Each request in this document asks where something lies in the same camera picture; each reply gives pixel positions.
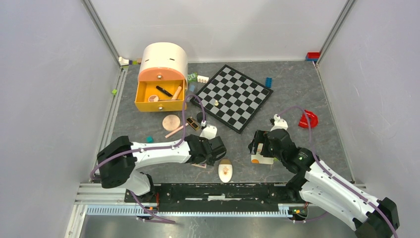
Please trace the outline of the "wooden handle makeup brush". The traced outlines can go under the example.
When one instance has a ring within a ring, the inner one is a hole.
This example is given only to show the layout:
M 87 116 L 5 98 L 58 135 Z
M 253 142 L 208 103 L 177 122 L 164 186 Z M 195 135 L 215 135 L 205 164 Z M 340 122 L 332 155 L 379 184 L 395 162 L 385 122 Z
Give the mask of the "wooden handle makeup brush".
M 181 93 L 181 91 L 182 91 L 182 87 L 181 86 L 178 86 L 178 88 L 175 91 L 175 93 L 173 94 L 171 100 L 177 100 L 178 97 L 179 97 L 179 95 L 180 95 L 180 93 Z

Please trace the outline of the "colourful eyeshadow palette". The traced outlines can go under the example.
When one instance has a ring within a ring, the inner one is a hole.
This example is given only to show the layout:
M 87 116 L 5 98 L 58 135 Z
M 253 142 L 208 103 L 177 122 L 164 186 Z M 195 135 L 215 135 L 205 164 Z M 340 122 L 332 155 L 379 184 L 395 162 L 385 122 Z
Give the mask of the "colourful eyeshadow palette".
M 198 167 L 198 168 L 206 168 L 207 167 L 207 164 L 192 164 L 192 166 L 195 166 L 195 167 Z

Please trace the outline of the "black tube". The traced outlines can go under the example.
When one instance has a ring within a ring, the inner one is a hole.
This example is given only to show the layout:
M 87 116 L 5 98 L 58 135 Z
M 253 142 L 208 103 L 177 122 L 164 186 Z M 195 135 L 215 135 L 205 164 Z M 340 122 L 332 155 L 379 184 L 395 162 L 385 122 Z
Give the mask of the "black tube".
M 164 88 L 160 86 L 156 86 L 156 89 L 158 89 L 161 93 L 165 94 L 168 97 L 171 97 L 171 98 L 173 97 L 173 95 L 170 92 L 168 92 L 167 90 L 165 90 Z

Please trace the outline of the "small round pink jar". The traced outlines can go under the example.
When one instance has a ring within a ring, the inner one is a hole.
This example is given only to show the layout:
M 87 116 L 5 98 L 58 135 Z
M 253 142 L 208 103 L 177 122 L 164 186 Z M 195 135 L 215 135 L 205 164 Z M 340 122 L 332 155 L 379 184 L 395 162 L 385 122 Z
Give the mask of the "small round pink jar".
M 148 98 L 148 102 L 158 102 L 159 101 L 159 96 L 158 95 L 151 95 Z

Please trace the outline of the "white orange sachet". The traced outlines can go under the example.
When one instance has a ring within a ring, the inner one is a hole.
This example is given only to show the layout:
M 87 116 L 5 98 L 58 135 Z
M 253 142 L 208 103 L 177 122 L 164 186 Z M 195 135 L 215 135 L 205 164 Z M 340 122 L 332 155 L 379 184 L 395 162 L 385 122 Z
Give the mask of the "white orange sachet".
M 262 152 L 263 144 L 259 143 L 256 147 L 256 152 L 251 154 L 251 163 L 253 164 L 266 164 L 272 165 L 274 163 L 274 158 L 271 157 L 264 157 Z

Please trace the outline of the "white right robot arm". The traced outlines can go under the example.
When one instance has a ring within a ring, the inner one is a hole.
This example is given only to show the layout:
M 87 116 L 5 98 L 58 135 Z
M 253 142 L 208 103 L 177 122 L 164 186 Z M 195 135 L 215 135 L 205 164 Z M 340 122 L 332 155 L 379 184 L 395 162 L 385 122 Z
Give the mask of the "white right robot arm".
M 396 203 L 378 199 L 335 173 L 313 151 L 298 147 L 285 129 L 257 130 L 252 155 L 278 159 L 294 176 L 286 184 L 292 202 L 322 208 L 350 227 L 359 238 L 395 238 L 400 225 Z

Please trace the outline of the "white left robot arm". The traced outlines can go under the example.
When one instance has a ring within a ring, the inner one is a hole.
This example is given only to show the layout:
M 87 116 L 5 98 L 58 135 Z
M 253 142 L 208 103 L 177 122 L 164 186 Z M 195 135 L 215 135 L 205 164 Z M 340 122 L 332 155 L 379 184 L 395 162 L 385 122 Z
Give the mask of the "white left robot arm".
M 188 135 L 184 139 L 163 143 L 131 142 L 120 136 L 97 154 L 99 180 L 102 188 L 121 187 L 133 192 L 144 202 L 156 195 L 152 177 L 139 169 L 151 165 L 177 163 L 214 165 L 225 156 L 227 149 L 222 139 Z

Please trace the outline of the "yellow drawer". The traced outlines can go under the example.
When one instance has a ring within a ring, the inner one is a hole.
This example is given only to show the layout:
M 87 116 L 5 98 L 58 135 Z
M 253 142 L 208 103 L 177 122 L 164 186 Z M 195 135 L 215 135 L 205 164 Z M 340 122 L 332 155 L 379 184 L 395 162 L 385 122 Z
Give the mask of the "yellow drawer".
M 177 90 L 178 86 L 182 87 L 182 91 L 177 100 L 171 100 L 171 97 L 161 93 L 156 86 L 160 86 L 170 92 L 172 95 Z M 185 92 L 187 83 L 185 80 L 174 81 L 152 81 L 152 82 L 138 82 L 137 92 L 135 97 L 135 105 L 141 112 L 171 112 L 181 111 L 183 101 L 185 99 Z M 148 102 L 151 95 L 158 95 L 158 102 Z

